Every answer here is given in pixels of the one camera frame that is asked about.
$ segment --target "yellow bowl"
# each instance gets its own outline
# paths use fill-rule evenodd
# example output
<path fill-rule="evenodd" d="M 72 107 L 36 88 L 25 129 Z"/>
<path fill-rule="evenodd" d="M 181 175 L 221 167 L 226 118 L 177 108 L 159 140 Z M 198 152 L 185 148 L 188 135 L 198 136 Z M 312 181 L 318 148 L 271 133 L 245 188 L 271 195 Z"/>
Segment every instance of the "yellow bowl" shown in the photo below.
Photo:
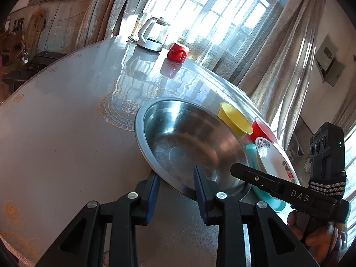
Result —
<path fill-rule="evenodd" d="M 230 126 L 239 137 L 245 134 L 252 134 L 253 132 L 252 125 L 247 118 L 231 104 L 226 102 L 220 103 L 218 117 Z"/>

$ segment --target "red bowl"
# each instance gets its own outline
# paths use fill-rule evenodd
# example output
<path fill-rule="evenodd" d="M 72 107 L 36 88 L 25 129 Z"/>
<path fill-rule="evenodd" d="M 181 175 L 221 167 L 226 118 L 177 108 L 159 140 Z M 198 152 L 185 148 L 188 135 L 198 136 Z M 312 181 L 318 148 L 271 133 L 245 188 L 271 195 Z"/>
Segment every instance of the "red bowl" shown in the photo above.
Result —
<path fill-rule="evenodd" d="M 250 139 L 254 143 L 256 138 L 261 136 L 269 140 L 272 143 L 277 143 L 275 134 L 261 119 L 255 117 L 255 121 L 252 123 L 253 133 L 250 135 Z"/>

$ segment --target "metal bowl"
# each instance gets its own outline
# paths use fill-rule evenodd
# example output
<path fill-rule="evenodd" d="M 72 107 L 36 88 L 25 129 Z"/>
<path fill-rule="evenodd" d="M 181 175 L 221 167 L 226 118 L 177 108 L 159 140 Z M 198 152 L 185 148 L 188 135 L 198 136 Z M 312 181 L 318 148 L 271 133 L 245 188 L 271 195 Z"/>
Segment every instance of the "metal bowl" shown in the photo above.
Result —
<path fill-rule="evenodd" d="M 220 190 L 242 199 L 250 185 L 231 176 L 232 164 L 249 165 L 230 127 L 213 113 L 186 100 L 159 97 L 140 107 L 135 135 L 152 169 L 169 185 L 196 200 L 193 170 L 203 166 Z"/>

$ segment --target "silver bolt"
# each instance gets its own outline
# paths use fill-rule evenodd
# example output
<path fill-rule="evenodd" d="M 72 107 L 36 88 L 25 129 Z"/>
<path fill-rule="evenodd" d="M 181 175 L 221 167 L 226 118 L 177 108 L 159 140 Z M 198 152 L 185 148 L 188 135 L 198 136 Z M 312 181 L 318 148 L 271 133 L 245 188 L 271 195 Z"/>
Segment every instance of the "silver bolt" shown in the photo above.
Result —
<path fill-rule="evenodd" d="M 138 197 L 138 193 L 136 193 L 136 192 L 130 192 L 130 193 L 127 194 L 127 197 L 128 197 L 129 199 L 136 199 L 136 198 Z"/>
<path fill-rule="evenodd" d="M 224 192 L 218 192 L 218 193 L 216 193 L 216 196 L 217 196 L 219 199 L 226 199 L 226 198 L 227 198 L 227 194 L 224 193 Z"/>
<path fill-rule="evenodd" d="M 268 206 L 267 203 L 264 201 L 257 202 L 257 207 L 259 208 L 267 208 L 267 206 Z"/>
<path fill-rule="evenodd" d="M 88 208 L 95 208 L 97 206 L 97 201 L 90 201 L 88 204 L 87 204 L 87 207 Z"/>

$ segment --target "electric kettle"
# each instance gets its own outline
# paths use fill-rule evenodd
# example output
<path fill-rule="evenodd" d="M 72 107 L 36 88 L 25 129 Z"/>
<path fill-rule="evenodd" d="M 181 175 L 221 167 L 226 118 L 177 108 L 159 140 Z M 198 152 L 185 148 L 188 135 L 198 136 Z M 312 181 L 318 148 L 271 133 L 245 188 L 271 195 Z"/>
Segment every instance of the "electric kettle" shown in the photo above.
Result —
<path fill-rule="evenodd" d="M 170 24 L 161 18 L 151 17 L 138 31 L 137 44 L 147 50 L 161 52 Z"/>

